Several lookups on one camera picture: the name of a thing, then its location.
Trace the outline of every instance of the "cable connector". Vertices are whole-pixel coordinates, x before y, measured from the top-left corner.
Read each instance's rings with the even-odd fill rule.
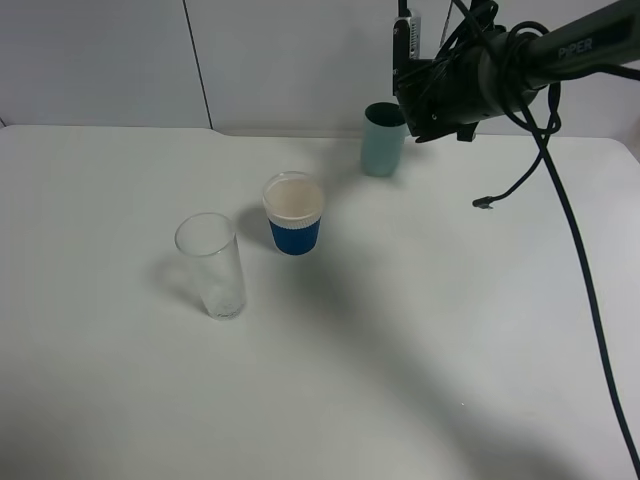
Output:
[[[482,208],[483,210],[491,210],[493,207],[491,204],[493,203],[493,197],[482,197],[474,200],[472,205],[476,208]]]

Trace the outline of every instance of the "light blue cup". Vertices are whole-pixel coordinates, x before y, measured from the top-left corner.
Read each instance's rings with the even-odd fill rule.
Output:
[[[395,103],[374,103],[364,111],[364,138],[360,161],[362,171],[372,177],[389,177],[395,172],[409,130]]]

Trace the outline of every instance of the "white wall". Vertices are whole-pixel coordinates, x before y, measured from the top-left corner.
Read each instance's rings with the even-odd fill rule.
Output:
[[[448,1],[409,0],[423,14],[423,56],[437,51]],[[499,3],[498,23],[553,29],[610,0]],[[187,4],[216,129],[350,134],[367,104],[392,99],[396,0]],[[0,12],[6,122],[208,126],[181,0],[0,0]],[[455,12],[449,30],[460,20]],[[541,122],[545,108],[534,104]],[[630,139],[640,85],[606,75],[568,83],[561,114],[562,135]],[[480,131],[519,133],[504,118]]]
[[[0,0],[7,123],[208,127],[180,0]]]

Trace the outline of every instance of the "paper cup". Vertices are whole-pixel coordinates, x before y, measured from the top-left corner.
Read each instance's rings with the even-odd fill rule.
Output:
[[[364,111],[363,130],[360,150],[363,172],[373,177],[393,175],[409,133],[400,107],[386,102],[369,105]]]
[[[265,185],[262,201],[278,250],[302,255],[313,249],[324,209],[324,193],[314,177],[280,173]]]

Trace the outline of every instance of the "cup rim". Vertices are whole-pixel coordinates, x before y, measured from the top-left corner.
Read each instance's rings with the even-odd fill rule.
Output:
[[[400,105],[397,103],[372,103],[365,109],[364,116],[371,123],[382,128],[393,129],[407,124],[404,115],[402,115]]]
[[[269,189],[275,185],[277,183],[277,179],[281,178],[281,177],[285,177],[287,175],[297,175],[297,176],[301,176],[303,178],[305,178],[306,180],[309,180],[311,183],[313,183],[316,187],[318,187],[318,189],[320,190],[320,194],[322,195],[322,204],[320,205],[320,207],[311,212],[308,213],[306,215],[303,215],[301,217],[286,217],[284,215],[279,215],[275,212],[275,207],[273,205],[271,205],[271,203],[269,203],[269,200],[267,200],[267,192],[269,191]],[[322,211],[324,210],[324,190],[322,189],[322,186],[320,185],[320,182],[318,181],[318,179],[314,176],[311,175],[310,173],[306,173],[306,172],[298,172],[295,170],[290,170],[287,172],[281,172],[278,173],[276,175],[274,175],[273,177],[271,177],[267,183],[265,183],[264,188],[262,189],[262,203],[264,205],[265,210],[267,210],[267,213],[273,217],[279,218],[281,220],[286,220],[289,222],[299,222],[302,220],[307,220],[309,218],[312,218],[316,215],[318,215],[318,213],[322,213]]]
[[[221,218],[222,220],[224,220],[226,223],[228,223],[231,226],[231,233],[229,235],[229,238],[225,242],[225,244],[221,248],[219,248],[218,250],[215,250],[214,252],[203,253],[203,254],[200,254],[200,255],[195,254],[195,253],[190,253],[190,252],[188,252],[187,250],[183,249],[180,246],[180,242],[178,241],[178,233],[180,233],[180,230],[182,229],[182,227],[184,227],[187,224],[187,222],[193,220],[196,217],[202,217],[204,215]],[[182,221],[182,223],[180,224],[180,226],[178,226],[178,228],[176,229],[176,233],[173,235],[173,241],[174,241],[178,251],[180,253],[182,253],[183,255],[186,255],[187,257],[191,257],[191,258],[205,258],[205,257],[212,257],[214,255],[217,255],[218,253],[220,253],[221,251],[226,249],[233,242],[234,238],[236,238],[236,231],[233,228],[233,222],[228,217],[222,215],[221,213],[216,213],[216,212],[201,212],[201,213],[196,213],[194,215],[191,215],[190,217],[185,218]]]

